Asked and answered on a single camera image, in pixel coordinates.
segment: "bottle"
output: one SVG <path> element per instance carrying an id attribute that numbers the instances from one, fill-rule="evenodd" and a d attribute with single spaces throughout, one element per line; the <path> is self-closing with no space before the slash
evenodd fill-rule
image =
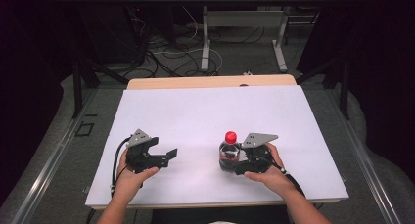
<path id="1" fill-rule="evenodd" d="M 234 165 L 239 161 L 239 144 L 236 142 L 237 135 L 229 131 L 225 135 L 225 141 L 219 147 L 219 164 L 224 171 L 233 171 Z"/>

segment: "red bottle cap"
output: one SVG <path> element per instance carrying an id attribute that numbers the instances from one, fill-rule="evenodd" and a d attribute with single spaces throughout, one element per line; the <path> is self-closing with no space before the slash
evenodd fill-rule
<path id="1" fill-rule="evenodd" d="M 235 144 L 236 143 L 236 133 L 233 131 L 229 131 L 225 135 L 225 142 L 227 144 Z"/>

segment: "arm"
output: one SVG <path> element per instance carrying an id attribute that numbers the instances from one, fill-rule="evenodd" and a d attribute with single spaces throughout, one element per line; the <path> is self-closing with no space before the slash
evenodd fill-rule
<path id="1" fill-rule="evenodd" d="M 116 180 L 113 198 L 98 220 L 99 224 L 122 223 L 127 206 L 137 194 L 141 184 L 159 171 L 158 168 L 153 167 L 135 174 L 128 168 L 125 168 L 126 155 L 127 149 L 122 153 L 121 159 L 119 160 L 119 166 L 116 170 L 118 179 Z"/>
<path id="2" fill-rule="evenodd" d="M 267 143 L 275 162 L 284 167 L 283 161 L 278 155 L 277 148 Z M 330 223 L 308 200 L 299 193 L 290 180 L 279 169 L 271 166 L 265 173 L 246 172 L 247 178 L 263 183 L 269 190 L 281 196 L 287 204 L 296 224 L 306 223 Z"/>

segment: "hand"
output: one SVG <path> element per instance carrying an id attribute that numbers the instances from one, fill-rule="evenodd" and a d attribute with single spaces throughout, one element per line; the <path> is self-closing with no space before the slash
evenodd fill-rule
<path id="1" fill-rule="evenodd" d="M 141 184 L 143 184 L 146 179 L 155 175 L 159 171 L 157 167 L 152 167 L 143 172 L 137 174 L 134 173 L 129 169 L 129 167 L 126 167 L 127 151 L 128 149 L 124 150 L 119 160 L 119 166 L 116 170 L 118 179 L 116 180 L 115 192 L 113 195 L 113 199 L 120 200 L 125 204 L 129 204 L 131 202 L 137 194 L 138 189 L 140 189 Z"/>
<path id="2" fill-rule="evenodd" d="M 278 155 L 277 148 L 270 143 L 266 143 L 265 145 L 271 152 L 275 162 L 279 166 L 284 167 L 284 163 Z M 287 193 L 296 190 L 296 187 L 293 185 L 293 183 L 275 166 L 269 167 L 268 170 L 266 170 L 264 173 L 254 173 L 247 171 L 244 175 L 253 181 L 263 183 L 269 190 L 280 195 L 282 198 L 284 198 Z"/>

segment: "desk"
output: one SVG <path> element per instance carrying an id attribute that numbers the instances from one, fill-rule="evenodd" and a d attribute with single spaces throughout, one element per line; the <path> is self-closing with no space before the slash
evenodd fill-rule
<path id="1" fill-rule="evenodd" d="M 289 7 L 283 11 L 209 11 L 204 6 L 204 50 L 201 70 L 208 70 L 209 47 L 208 28 L 210 26 L 270 26 L 279 27 L 277 40 L 272 40 L 277 65 L 281 72 L 287 72 L 287 65 L 281 44 L 287 25 Z"/>
<path id="2" fill-rule="evenodd" d="M 262 184 L 220 169 L 218 147 L 228 130 L 237 132 L 239 141 L 250 132 L 279 135 L 272 143 L 311 202 L 348 198 L 302 89 L 289 75 L 132 80 L 119 103 L 86 205 L 102 209 L 110 201 L 116 147 L 137 128 L 160 137 L 151 154 L 175 148 L 178 154 L 144 183 L 130 208 L 283 203 Z"/>

